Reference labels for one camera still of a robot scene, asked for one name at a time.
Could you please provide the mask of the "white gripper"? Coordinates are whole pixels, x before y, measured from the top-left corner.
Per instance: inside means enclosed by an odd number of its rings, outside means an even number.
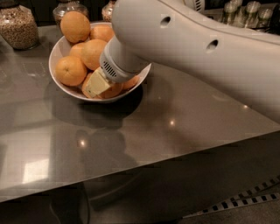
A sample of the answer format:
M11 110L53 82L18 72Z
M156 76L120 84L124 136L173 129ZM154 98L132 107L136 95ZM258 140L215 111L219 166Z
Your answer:
M123 83L140 74L149 64L113 37L101 54L101 67L85 79L85 96L94 98L110 89L113 82Z

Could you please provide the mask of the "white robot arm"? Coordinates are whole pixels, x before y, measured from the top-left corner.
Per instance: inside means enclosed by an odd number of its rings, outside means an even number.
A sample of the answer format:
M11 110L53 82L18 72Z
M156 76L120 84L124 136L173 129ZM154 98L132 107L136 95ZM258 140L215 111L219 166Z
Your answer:
M115 36L86 90L96 96L151 62L190 74L280 123L280 37L216 22L181 0L117 0Z

